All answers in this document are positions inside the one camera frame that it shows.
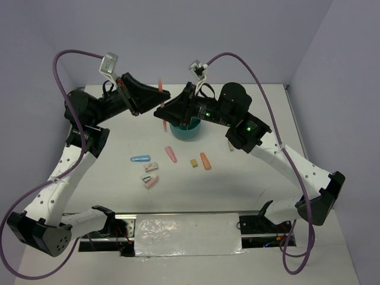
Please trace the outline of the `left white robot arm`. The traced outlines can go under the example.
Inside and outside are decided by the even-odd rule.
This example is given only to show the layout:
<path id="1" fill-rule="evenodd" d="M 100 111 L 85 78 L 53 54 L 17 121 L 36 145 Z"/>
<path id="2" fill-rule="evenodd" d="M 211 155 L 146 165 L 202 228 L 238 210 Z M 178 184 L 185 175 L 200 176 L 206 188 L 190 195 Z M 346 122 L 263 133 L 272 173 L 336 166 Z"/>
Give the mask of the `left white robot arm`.
<path id="1" fill-rule="evenodd" d="M 126 73 L 117 79 L 113 91 L 104 91 L 100 98 L 79 89 L 71 91 L 68 98 L 80 124 L 67 107 L 64 116 L 72 128 L 47 185 L 21 213 L 12 212 L 7 218 L 7 225 L 22 243 L 52 257 L 62 254 L 72 239 L 90 232 L 108 237 L 119 224 L 112 210 L 99 205 L 83 213 L 63 215 L 79 182 L 106 145 L 110 131 L 99 125 L 126 110 L 134 116 L 148 112 L 169 100 L 170 93 L 142 84 Z"/>

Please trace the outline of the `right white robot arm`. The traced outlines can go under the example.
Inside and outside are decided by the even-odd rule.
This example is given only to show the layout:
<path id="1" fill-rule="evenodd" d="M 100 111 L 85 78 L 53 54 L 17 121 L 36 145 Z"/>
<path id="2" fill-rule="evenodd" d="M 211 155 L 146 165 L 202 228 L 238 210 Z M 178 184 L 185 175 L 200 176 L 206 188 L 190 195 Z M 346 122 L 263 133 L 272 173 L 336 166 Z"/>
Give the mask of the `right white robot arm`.
<path id="1" fill-rule="evenodd" d="M 251 102 L 238 83 L 225 84 L 218 99 L 195 95 L 195 86 L 188 83 L 180 95 L 158 107 L 154 116 L 174 126 L 185 126 L 193 118 L 226 126 L 226 138 L 235 149 L 261 159 L 300 188 L 300 197 L 264 204 L 258 218 L 262 231 L 272 232 L 278 224 L 297 219 L 323 225 L 345 176 L 319 168 L 281 142 L 269 125 L 249 113 Z"/>

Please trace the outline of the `orange red thin pen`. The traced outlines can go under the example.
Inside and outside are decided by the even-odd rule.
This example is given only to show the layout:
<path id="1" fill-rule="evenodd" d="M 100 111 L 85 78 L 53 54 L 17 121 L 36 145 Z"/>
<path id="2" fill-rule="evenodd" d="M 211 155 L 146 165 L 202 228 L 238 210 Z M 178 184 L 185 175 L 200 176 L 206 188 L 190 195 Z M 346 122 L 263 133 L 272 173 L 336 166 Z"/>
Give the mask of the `orange red thin pen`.
<path id="1" fill-rule="evenodd" d="M 160 77 L 158 77 L 158 89 L 159 89 L 159 92 L 163 92 L 163 84 L 162 84 L 162 79 Z M 163 119 L 162 120 L 163 122 L 163 130 L 164 132 L 167 132 L 167 122 Z"/>

